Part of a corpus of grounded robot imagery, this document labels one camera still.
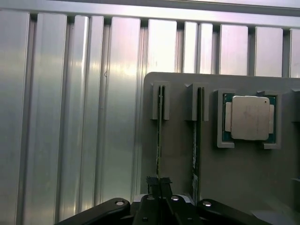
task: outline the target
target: screw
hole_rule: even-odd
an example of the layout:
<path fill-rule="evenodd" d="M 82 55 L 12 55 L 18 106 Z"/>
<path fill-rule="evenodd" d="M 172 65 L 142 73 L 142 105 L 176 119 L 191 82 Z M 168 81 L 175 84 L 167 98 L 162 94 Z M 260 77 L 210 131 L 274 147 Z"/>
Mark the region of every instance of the screw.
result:
<path fill-rule="evenodd" d="M 171 197 L 171 199 L 172 199 L 173 201 L 178 201 L 178 200 L 179 200 L 179 197 L 173 195 L 173 196 Z"/>
<path fill-rule="evenodd" d="M 124 205 L 124 202 L 116 202 L 116 205 Z"/>
<path fill-rule="evenodd" d="M 210 202 L 203 202 L 203 205 L 204 205 L 204 206 L 207 206 L 207 207 L 210 207 L 210 206 L 211 206 L 211 203 L 210 203 Z"/>

